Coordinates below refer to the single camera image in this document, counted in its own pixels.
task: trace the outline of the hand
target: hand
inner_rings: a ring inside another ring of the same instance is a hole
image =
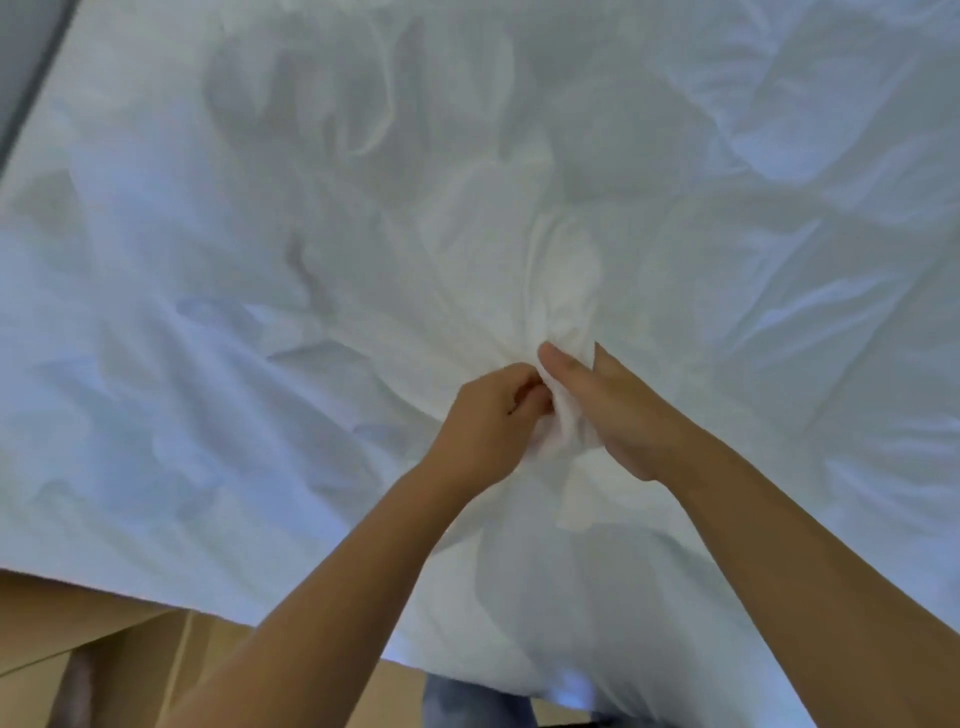
[[[461,387],[422,465],[474,498],[519,465],[550,391],[530,364],[511,364]]]
[[[599,344],[592,371],[550,343],[539,354],[543,368],[580,403],[607,452],[641,480],[663,481],[664,470],[703,432]]]

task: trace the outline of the white duvet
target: white duvet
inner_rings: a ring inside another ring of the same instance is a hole
[[[960,627],[960,4],[309,5],[84,3],[0,197],[0,566],[256,622],[460,384],[599,339]],[[388,656],[808,725],[560,410]]]

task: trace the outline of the person's left hand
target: person's left hand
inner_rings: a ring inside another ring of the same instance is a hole
[[[551,412],[550,390],[530,364],[481,376],[461,387],[422,465],[474,498],[516,469],[538,420]]]

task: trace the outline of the person's right hand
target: person's right hand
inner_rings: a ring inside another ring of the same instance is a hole
[[[664,479],[703,432],[599,344],[593,370],[549,342],[538,352],[547,373],[580,403],[607,452],[641,480]]]

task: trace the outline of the white bedsheet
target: white bedsheet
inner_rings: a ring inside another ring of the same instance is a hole
[[[960,627],[960,5],[293,5],[84,3],[0,189],[0,566],[256,622],[572,331]],[[388,656],[809,724],[597,450],[455,524]]]

